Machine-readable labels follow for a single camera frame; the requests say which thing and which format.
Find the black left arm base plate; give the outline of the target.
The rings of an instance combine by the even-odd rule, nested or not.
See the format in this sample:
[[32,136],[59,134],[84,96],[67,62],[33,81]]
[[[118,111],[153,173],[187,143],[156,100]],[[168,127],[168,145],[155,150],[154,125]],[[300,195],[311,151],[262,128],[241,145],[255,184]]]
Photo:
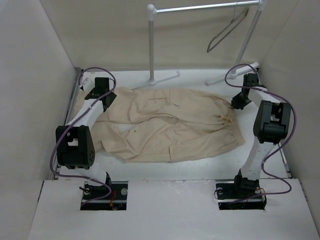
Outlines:
[[90,185],[85,182],[82,190],[81,211],[125,211],[127,209],[128,182],[114,181],[111,192],[100,185]]

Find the beige trousers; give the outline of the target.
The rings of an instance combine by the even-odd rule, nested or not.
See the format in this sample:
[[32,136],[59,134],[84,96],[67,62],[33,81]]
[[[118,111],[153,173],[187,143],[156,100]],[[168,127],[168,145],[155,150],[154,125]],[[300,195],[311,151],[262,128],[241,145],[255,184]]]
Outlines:
[[245,143],[223,96],[188,88],[119,87],[91,129],[94,148],[127,163],[213,158]]

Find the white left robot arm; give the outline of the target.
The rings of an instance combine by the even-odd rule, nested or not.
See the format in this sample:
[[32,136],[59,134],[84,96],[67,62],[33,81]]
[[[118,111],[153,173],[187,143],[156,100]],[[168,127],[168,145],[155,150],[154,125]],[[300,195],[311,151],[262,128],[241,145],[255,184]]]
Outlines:
[[82,107],[67,125],[58,126],[55,131],[58,164],[77,170],[79,178],[96,183],[95,193],[103,200],[112,195],[112,186],[109,175],[94,166],[96,151],[91,129],[116,99],[115,86],[116,81],[109,77],[85,79],[81,84],[86,93]]

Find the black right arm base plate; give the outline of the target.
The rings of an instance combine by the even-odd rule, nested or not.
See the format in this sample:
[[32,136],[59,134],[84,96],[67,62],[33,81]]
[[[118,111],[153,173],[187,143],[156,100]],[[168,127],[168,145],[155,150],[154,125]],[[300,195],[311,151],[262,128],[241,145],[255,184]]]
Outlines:
[[219,210],[264,210],[267,205],[259,184],[249,189],[231,181],[218,181],[215,186],[214,197]]

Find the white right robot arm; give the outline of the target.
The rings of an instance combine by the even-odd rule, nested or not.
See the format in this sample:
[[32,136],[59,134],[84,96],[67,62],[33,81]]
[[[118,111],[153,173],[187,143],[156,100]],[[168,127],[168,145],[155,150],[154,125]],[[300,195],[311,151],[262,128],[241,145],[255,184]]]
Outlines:
[[243,110],[249,103],[258,107],[253,124],[253,146],[231,189],[237,199],[258,195],[263,164],[276,145],[288,135],[292,106],[279,99],[279,96],[268,93],[256,74],[247,73],[243,77],[241,92],[231,100],[231,106],[236,110]]

